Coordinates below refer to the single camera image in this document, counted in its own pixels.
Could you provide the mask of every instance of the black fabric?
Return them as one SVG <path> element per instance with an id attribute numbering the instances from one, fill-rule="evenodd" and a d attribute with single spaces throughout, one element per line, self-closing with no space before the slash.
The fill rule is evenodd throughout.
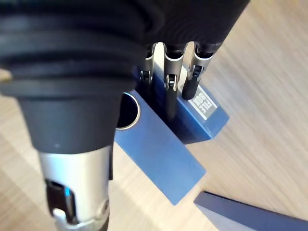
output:
<path id="1" fill-rule="evenodd" d="M 221 43 L 247 3 L 0 0 L 0 68 L 13 75 L 0 91 L 18 99 L 39 151 L 112 145 L 120 99 L 134 88 L 131 70 L 145 45 Z"/>

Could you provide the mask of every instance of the wooden table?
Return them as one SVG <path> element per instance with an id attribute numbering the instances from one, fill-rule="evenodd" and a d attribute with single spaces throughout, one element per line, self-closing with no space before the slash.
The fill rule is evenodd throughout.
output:
<path id="1" fill-rule="evenodd" d="M 230 115 L 188 145 L 207 174 L 176 206 L 115 145 L 111 231 L 213 231 L 201 190 L 308 219 L 308 2 L 253 0 L 203 83 Z M 187 49 L 185 62 L 192 52 Z M 55 230 L 38 155 L 13 99 L 0 98 L 0 230 Z"/>

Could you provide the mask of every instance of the round hole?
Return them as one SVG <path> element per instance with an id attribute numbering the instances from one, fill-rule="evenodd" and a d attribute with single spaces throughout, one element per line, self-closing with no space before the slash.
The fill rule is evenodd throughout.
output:
<path id="1" fill-rule="evenodd" d="M 125 130 L 134 126 L 140 117 L 140 106 L 137 100 L 124 92 L 120 107 L 120 118 L 117 123 L 117 130 Z"/>

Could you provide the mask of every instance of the blue block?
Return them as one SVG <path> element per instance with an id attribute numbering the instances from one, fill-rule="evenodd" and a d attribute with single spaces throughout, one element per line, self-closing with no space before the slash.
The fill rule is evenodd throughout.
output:
<path id="1" fill-rule="evenodd" d="M 148 104 L 154 109 L 159 117 L 164 120 L 165 111 L 165 87 L 163 70 L 155 64 L 153 76 L 154 96 Z M 195 97 L 184 100 L 181 96 L 182 87 L 186 78 L 186 69 L 183 67 L 179 90 L 177 95 L 177 115 L 172 122 L 164 122 L 184 143 L 195 143 L 214 138 L 229 120 L 229 116 L 219 105 L 212 94 L 201 84 Z"/>
<path id="2" fill-rule="evenodd" d="M 177 204 L 205 174 L 205 169 L 170 128 L 136 92 L 138 122 L 115 132 L 115 142 L 129 155 L 159 190 Z"/>

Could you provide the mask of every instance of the label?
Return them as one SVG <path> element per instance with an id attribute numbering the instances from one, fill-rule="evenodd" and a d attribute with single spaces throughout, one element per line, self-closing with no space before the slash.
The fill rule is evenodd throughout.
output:
<path id="1" fill-rule="evenodd" d="M 188 102 L 204 120 L 207 120 L 217 108 L 217 105 L 200 86 L 198 86 L 195 96 Z"/>

